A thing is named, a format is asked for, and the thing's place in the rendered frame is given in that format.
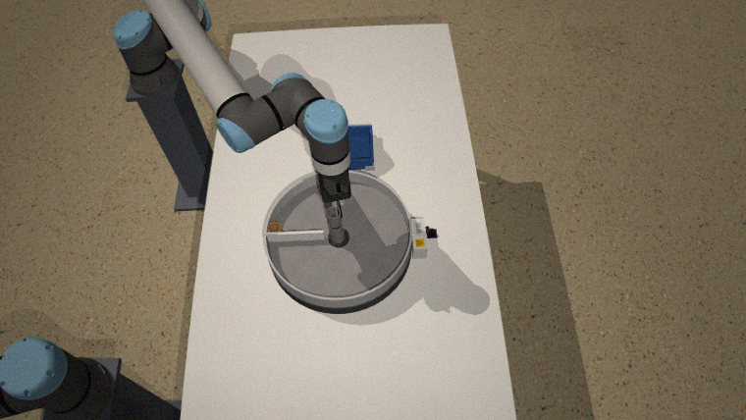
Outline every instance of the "speckled floor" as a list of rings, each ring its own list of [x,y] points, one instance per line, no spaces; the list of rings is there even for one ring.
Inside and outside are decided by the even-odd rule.
[[[741,2],[208,6],[224,57],[239,32],[450,24],[518,419],[746,417]],[[138,9],[3,2],[0,349],[121,357],[179,399],[201,213],[174,213],[173,171],[125,102],[111,32]]]

